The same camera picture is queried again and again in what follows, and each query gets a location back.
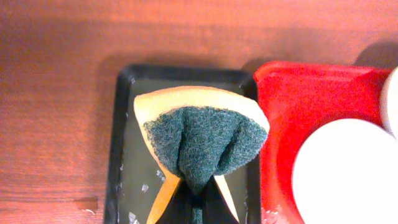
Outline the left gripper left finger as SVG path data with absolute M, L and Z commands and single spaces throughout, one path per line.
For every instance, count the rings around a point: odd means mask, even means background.
M 156 224 L 191 224 L 193 196 L 185 181 L 180 182 Z

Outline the mint green round plate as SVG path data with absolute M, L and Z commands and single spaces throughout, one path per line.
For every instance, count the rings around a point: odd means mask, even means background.
M 397 139 L 397 68 L 385 80 L 380 97 L 380 112 L 382 123 L 395 139 Z

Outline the black plastic tray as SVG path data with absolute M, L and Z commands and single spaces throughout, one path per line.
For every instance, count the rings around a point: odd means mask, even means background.
M 104 222 L 146 223 L 165 174 L 150 155 L 134 115 L 137 95 L 175 86 L 211 86 L 255 100 L 250 73 L 198 67 L 129 65 L 116 84 Z

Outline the green yellow sponge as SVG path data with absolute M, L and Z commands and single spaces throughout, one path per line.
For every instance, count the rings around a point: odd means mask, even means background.
M 213 176 L 239 221 L 225 175 L 251 162 L 265 144 L 269 122 L 255 100 L 208 86 L 178 86 L 138 95 L 134 114 L 165 182 L 148 216 L 156 223 L 177 185 L 193 196 L 192 223 L 203 223 L 203 189 Z

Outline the light blue round plate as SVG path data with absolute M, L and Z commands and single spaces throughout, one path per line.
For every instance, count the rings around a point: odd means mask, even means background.
M 330 122 L 300 148 L 292 190 L 305 223 L 397 224 L 397 141 L 367 121 Z

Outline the red plastic tray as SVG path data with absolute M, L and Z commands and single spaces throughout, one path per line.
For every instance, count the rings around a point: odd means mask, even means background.
M 302 143 L 337 119 L 381 126 L 379 102 L 389 69 L 268 62 L 254 74 L 258 103 L 270 124 L 259 154 L 261 222 L 302 223 L 292 169 Z

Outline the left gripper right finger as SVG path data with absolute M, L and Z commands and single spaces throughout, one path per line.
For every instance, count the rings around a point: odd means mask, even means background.
M 203 224 L 238 224 L 212 176 L 203 189 Z

